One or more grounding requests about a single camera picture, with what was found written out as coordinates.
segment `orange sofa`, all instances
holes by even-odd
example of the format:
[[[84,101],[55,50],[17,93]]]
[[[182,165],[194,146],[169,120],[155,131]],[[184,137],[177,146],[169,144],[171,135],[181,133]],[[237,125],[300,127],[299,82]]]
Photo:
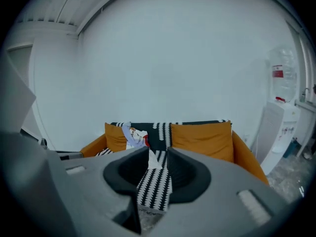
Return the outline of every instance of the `orange sofa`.
[[[249,173],[259,178],[262,182],[269,185],[269,182],[263,170],[261,169],[259,162],[253,153],[248,149],[247,145],[234,131],[232,133],[232,139],[234,147],[234,163],[241,166]],[[84,157],[93,157],[105,148],[107,148],[107,139],[105,134],[103,134],[89,145],[82,148],[81,152]]]

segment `sink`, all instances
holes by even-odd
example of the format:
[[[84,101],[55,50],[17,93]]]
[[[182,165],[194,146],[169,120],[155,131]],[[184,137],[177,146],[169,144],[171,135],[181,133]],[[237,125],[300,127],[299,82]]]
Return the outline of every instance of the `sink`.
[[[295,99],[295,105],[316,113],[316,105],[310,101],[300,102],[298,99]]]

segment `ceiling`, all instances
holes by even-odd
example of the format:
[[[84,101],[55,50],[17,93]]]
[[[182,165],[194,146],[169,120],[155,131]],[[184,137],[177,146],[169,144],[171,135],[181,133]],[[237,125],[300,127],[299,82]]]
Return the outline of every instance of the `ceiling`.
[[[15,20],[74,25],[81,31],[89,19],[109,0],[30,0]]]

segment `floor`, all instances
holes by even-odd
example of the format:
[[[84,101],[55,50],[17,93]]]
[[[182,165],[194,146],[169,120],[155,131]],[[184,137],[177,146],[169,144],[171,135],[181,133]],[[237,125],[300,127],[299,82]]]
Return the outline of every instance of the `floor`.
[[[316,156],[306,160],[303,155],[296,157],[297,152],[282,158],[267,176],[270,186],[288,203],[302,197],[299,188],[306,192],[316,168]]]

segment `sofa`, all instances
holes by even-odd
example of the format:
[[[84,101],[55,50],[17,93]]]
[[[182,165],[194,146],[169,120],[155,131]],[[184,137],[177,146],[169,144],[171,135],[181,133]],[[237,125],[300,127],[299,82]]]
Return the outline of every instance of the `sofa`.
[[[173,146],[171,127],[179,127],[178,125],[193,125],[194,127],[204,127],[197,125],[213,124],[229,122],[230,129],[231,123],[227,120],[211,120],[199,122],[184,122],[184,123],[131,123],[131,127],[137,130],[144,130],[148,133],[148,141],[151,149],[155,153],[158,162],[161,164],[162,169],[148,169],[144,174],[142,180],[138,185],[137,202],[139,207],[145,207],[153,212],[166,212],[168,209],[168,198],[172,193],[172,182],[167,170],[167,155],[166,150],[168,147]],[[122,126],[123,122],[113,122],[111,125]],[[241,138],[231,129],[229,139],[232,140],[233,148],[233,163],[247,170],[252,175],[256,176],[265,184],[269,182],[260,167],[259,162],[256,160],[254,154],[248,149],[246,144]],[[106,133],[91,142],[89,145],[81,149],[84,157],[95,157],[100,152],[107,154],[113,153],[108,148]]]

